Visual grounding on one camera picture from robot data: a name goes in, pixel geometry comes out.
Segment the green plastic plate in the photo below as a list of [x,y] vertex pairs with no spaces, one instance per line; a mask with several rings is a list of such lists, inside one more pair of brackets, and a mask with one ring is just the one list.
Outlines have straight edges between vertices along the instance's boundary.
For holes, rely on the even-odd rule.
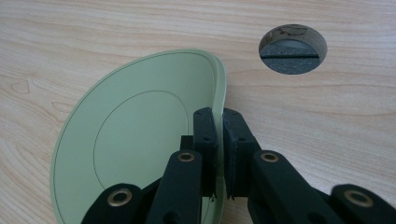
[[[197,109],[212,107],[222,143],[225,91],[221,61],[198,49],[153,54],[102,78],[71,112],[54,149],[50,187],[58,222],[80,223],[115,184],[142,189],[160,178],[180,136],[192,134]],[[203,200],[203,223],[221,218],[221,173],[218,198]]]

